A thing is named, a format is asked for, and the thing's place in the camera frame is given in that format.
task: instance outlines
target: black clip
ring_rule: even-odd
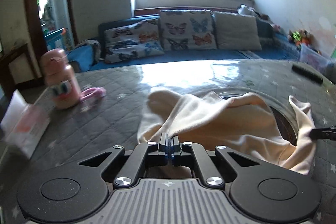
[[[313,128],[309,134],[312,140],[332,140],[336,141],[336,126],[328,128]]]

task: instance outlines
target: butterfly pillow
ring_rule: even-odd
[[[162,44],[165,50],[216,48],[209,10],[160,11]]]
[[[130,61],[131,59],[163,54],[164,51],[159,41],[137,43],[129,40],[128,42],[119,42],[118,45],[110,46],[106,50],[105,63]]]
[[[106,45],[112,46],[120,41],[133,39],[140,43],[158,41],[158,20],[146,19],[138,23],[105,31]]]

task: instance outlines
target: black remote control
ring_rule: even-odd
[[[318,76],[317,74],[299,66],[299,65],[296,65],[296,64],[293,64],[292,66],[292,70],[293,72],[296,72],[297,74],[299,75],[302,75],[304,77],[307,77],[309,78],[310,80],[318,83],[319,85],[321,85],[323,83],[323,78]]]

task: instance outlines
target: white cloth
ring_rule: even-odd
[[[202,98],[170,90],[149,94],[138,129],[138,142],[159,141],[161,133],[207,150],[225,145],[247,155],[308,174],[315,153],[310,103],[289,102],[298,124],[297,146],[282,138],[270,107],[254,93],[224,100],[210,92]]]
[[[246,5],[241,5],[238,9],[238,14],[242,16],[254,16],[256,18],[259,18],[259,16],[256,14],[255,9],[253,7],[248,8]]]

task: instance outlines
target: cushion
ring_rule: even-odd
[[[164,51],[158,41],[141,43],[140,41],[130,39],[128,41],[117,42],[114,45],[108,45],[106,47],[105,62],[116,63],[162,54],[164,54]]]
[[[120,41],[134,39],[145,43],[147,41],[158,41],[158,19],[146,19],[125,27],[113,28],[105,31],[106,47],[112,46]]]
[[[210,10],[165,10],[159,15],[166,51],[216,49]]]
[[[215,12],[218,48],[223,50],[261,51],[254,16]]]
[[[75,72],[88,71],[94,63],[94,50],[91,45],[75,48],[68,54],[69,64],[74,67]]]

